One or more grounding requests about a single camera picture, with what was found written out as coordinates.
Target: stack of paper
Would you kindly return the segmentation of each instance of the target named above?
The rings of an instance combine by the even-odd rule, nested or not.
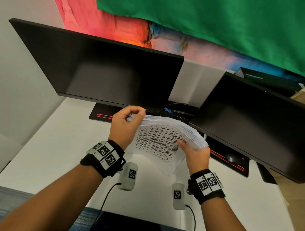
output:
[[[134,117],[135,114],[132,114],[127,121],[132,121]],[[177,139],[186,142],[193,150],[208,146],[197,130],[189,125],[169,117],[146,115],[126,151],[146,156],[171,175],[185,158]]]

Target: keyboard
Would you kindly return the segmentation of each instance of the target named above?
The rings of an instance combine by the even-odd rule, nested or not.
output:
[[[152,112],[146,112],[147,115],[151,115],[151,116],[164,116],[164,117],[170,117],[176,120],[179,120],[183,123],[188,124],[190,122],[189,119],[181,116],[181,115],[177,115],[177,114],[173,114],[173,113],[169,113],[169,112],[160,112],[160,113],[152,113]]]

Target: black monitor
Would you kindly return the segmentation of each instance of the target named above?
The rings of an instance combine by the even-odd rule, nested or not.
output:
[[[226,72],[190,125],[295,182],[305,182],[305,105]]]
[[[163,111],[184,57],[9,20],[58,95]]]

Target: wrist strap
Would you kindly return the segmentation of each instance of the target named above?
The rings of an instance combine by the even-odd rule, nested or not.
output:
[[[219,179],[209,169],[192,174],[188,180],[188,189],[199,204],[215,197],[225,198],[220,185]]]
[[[87,151],[81,165],[92,166],[103,177],[114,176],[126,163],[124,150],[113,140],[101,141]]]

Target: computer mouse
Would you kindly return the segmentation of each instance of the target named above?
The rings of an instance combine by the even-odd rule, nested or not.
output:
[[[243,160],[241,157],[239,157],[238,155],[236,155],[234,153],[227,153],[225,155],[225,157],[226,157],[227,161],[232,164],[238,164],[238,165],[245,164],[245,160]]]

